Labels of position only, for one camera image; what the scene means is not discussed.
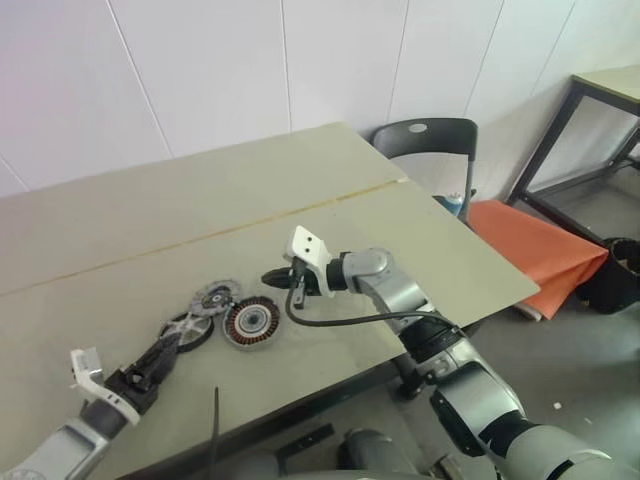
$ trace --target chair backrest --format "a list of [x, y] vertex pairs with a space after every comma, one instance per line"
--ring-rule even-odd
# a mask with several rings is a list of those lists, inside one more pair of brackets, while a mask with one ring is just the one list
[[466, 118], [416, 118], [390, 123], [373, 132], [371, 144], [387, 158], [443, 152], [476, 157], [478, 126]]

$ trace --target black chair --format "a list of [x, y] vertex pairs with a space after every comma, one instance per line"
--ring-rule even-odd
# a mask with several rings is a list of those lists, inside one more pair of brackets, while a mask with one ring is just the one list
[[[478, 126], [466, 118], [415, 118], [378, 128], [373, 132], [371, 144], [389, 159], [410, 153], [467, 155], [464, 200], [458, 218], [468, 225], [469, 202], [475, 193], [471, 190], [471, 181], [477, 139]], [[434, 198], [441, 203], [444, 200], [441, 196]]]

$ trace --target orange cloth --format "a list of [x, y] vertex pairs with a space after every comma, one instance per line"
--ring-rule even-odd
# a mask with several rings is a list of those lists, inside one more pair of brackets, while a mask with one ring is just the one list
[[475, 232], [540, 286], [523, 300], [546, 318], [586, 282], [607, 258], [606, 249], [497, 200], [474, 203]]

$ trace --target black trash bin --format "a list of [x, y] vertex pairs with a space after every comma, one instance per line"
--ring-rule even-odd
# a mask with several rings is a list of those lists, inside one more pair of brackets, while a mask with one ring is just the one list
[[615, 313], [640, 300], [640, 242], [608, 238], [609, 257], [576, 289], [581, 300], [599, 313]]

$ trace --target table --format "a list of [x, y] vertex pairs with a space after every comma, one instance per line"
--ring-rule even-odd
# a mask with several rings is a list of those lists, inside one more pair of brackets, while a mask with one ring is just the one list
[[[0, 471], [77, 414], [69, 350], [96, 346], [106, 372], [127, 365], [213, 280], [234, 278], [245, 295], [266, 294], [282, 307], [284, 292], [259, 277], [284, 264], [295, 225], [336, 254], [388, 248], [461, 326], [537, 290], [341, 124], [10, 197], [0, 201], [0, 223], [8, 226], [0, 233]], [[372, 311], [365, 297], [345, 293], [310, 299], [305, 313]], [[229, 433], [403, 353], [382, 323], [283, 326], [263, 351], [239, 352], [215, 332], [181, 356], [156, 404], [116, 439], [93, 478], [205, 441], [214, 385]]]
[[627, 134], [607, 160], [605, 167], [559, 182], [542, 190], [532, 192], [528, 189], [529, 184], [549, 155], [553, 145], [560, 137], [567, 123], [569, 123], [573, 112], [585, 96], [592, 97], [640, 117], [640, 65], [582, 73], [571, 77], [569, 92], [509, 195], [507, 203], [513, 205], [516, 201], [522, 200], [565, 230], [604, 246], [603, 239], [545, 200], [545, 197], [566, 188], [614, 174], [620, 168], [632, 167], [640, 169], [638, 162], [629, 156], [634, 147], [640, 142], [640, 122], [637, 122], [635, 127]]

